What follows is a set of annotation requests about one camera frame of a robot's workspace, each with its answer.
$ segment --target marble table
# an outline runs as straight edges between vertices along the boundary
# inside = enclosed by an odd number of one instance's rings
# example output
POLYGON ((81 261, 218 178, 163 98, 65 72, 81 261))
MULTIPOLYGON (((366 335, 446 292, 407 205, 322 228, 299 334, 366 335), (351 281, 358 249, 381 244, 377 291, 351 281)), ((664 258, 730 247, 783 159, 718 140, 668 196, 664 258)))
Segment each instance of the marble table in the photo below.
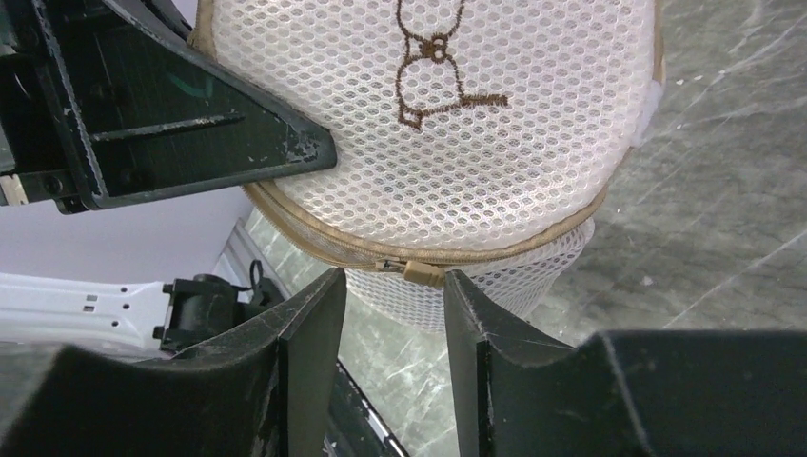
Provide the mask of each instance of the marble table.
MULTIPOLYGON (((665 0, 668 86, 593 241, 530 322, 597 328, 807 328, 807 3, 665 0)), ((257 214, 292 291, 325 270, 257 214)), ((441 335, 351 297, 341 358, 413 455, 458 455, 441 335)))

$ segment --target zipper slider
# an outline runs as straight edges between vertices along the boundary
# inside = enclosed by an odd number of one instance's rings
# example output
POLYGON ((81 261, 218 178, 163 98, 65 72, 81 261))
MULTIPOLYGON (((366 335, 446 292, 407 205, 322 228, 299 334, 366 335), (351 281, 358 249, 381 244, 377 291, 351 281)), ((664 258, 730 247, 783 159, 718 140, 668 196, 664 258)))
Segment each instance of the zipper slider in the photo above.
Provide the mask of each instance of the zipper slider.
POLYGON ((376 262, 376 269, 384 273, 402 273, 403 279, 410 283, 441 288, 445 284, 445 270, 421 262, 401 262, 399 259, 387 259, 376 262))

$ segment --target gray floor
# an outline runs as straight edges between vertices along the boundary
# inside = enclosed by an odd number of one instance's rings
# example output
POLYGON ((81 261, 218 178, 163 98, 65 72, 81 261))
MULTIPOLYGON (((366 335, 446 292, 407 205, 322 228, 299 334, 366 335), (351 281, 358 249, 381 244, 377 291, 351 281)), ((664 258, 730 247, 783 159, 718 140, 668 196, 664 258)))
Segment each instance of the gray floor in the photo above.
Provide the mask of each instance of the gray floor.
MULTIPOLYGON (((668 90, 594 240, 530 321, 597 328, 807 328, 807 2, 666 0, 668 90)), ((292 289, 325 269, 260 217, 292 289)), ((351 299, 341 357, 413 455, 457 455, 444 340, 351 299)))

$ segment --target brown embroidery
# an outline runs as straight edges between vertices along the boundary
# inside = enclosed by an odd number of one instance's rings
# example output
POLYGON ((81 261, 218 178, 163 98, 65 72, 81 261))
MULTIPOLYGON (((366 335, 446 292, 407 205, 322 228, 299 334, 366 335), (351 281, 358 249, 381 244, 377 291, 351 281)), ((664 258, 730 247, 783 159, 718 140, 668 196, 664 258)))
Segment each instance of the brown embroidery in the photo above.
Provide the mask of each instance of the brown embroidery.
POLYGON ((406 54, 401 66, 398 68, 398 74, 395 78, 395 94, 398 98, 399 107, 398 121, 420 130, 425 117, 440 112, 446 112, 456 108, 471 108, 477 106, 507 106, 507 97, 504 95, 466 94, 463 90, 463 81, 460 79, 460 70, 457 67, 457 62, 454 60, 454 57, 448 53, 448 39, 451 38, 460 27, 460 22, 463 19, 465 0, 460 0, 460 4, 457 7, 457 19, 451 30, 447 33, 435 33, 431 38, 425 38, 406 28, 404 20, 401 17, 401 9, 404 1, 405 0, 398 0, 398 9, 396 10, 398 27, 401 28, 406 39, 406 54), (449 71, 454 74, 456 81, 456 87, 453 88, 456 92, 455 101, 451 103, 434 104, 433 107, 426 109, 415 109, 406 104, 403 91, 404 72, 410 65, 422 60, 430 60, 436 65, 449 66, 449 71))

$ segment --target mesh laundry bag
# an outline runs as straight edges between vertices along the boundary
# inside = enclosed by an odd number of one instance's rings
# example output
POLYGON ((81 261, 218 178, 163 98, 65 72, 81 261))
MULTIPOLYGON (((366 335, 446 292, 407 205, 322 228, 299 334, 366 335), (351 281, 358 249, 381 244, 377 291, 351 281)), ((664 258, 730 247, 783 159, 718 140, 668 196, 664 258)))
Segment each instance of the mesh laundry bag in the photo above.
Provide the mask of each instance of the mesh laundry bag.
POLYGON ((335 169, 246 186, 390 317, 460 268, 524 317, 662 93, 656 0, 201 0, 191 45, 330 129, 335 169))

